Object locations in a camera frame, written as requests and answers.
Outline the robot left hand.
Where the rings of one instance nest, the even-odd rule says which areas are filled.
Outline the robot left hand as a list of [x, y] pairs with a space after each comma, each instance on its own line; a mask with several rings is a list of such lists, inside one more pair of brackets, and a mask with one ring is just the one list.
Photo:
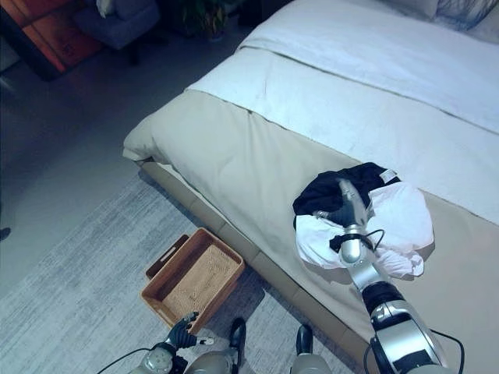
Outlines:
[[190, 333], [192, 323], [197, 320], [199, 313], [190, 312], [183, 316], [170, 330], [166, 342], [176, 349], [191, 348], [197, 345], [213, 345], [211, 337], [198, 337]]

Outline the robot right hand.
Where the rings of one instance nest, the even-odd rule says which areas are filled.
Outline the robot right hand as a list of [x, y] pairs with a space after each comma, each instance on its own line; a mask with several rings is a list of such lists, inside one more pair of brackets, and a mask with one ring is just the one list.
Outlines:
[[348, 180], [338, 178], [338, 187], [342, 193], [342, 206], [333, 211], [313, 211], [313, 216], [333, 222], [343, 228], [359, 226], [365, 228], [368, 222], [367, 208], [357, 188]]

